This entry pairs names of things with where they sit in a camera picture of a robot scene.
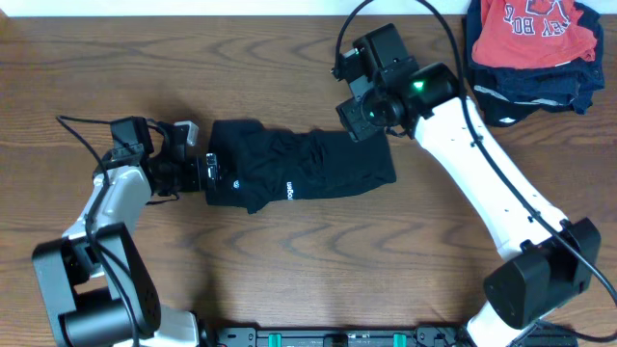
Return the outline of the black t-shirt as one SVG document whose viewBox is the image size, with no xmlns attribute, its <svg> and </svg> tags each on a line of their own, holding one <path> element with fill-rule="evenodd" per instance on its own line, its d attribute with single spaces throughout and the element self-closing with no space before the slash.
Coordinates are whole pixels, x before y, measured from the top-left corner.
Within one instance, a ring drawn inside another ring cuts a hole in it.
<svg viewBox="0 0 617 347">
<path fill-rule="evenodd" d="M 255 214 L 277 200 L 323 200 L 360 195 L 396 181 L 383 133 L 353 142 L 344 131 L 294 133 L 257 120 L 217 120 L 208 151 L 219 180 L 208 204 Z"/>
</svg>

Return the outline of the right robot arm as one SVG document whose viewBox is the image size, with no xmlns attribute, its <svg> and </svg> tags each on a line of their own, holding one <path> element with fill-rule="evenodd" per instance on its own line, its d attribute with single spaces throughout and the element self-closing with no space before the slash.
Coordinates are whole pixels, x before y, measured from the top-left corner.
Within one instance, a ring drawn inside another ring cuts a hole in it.
<svg viewBox="0 0 617 347">
<path fill-rule="evenodd" d="M 337 107 L 352 140 L 409 137 L 449 173 L 476 210 L 502 264 L 483 283 L 486 304 L 460 345 L 574 346 L 577 336 L 546 316 L 583 293 L 601 236 L 588 219 L 570 221 L 524 177 L 442 63 L 420 67 L 395 26 L 356 39 L 338 54 L 334 77 L 351 97 Z"/>
</svg>

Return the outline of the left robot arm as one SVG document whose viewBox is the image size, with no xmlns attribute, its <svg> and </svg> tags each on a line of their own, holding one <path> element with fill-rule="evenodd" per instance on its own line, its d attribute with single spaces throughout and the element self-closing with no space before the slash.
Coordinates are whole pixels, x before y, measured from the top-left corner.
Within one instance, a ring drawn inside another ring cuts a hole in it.
<svg viewBox="0 0 617 347">
<path fill-rule="evenodd" d="M 214 346 L 217 336 L 190 310 L 160 302 L 133 240 L 147 206 L 203 191 L 209 157 L 192 156 L 198 127 L 143 117 L 111 120 L 113 146 L 93 155 L 93 192 L 78 219 L 41 243 L 32 262 L 58 346 Z"/>
</svg>

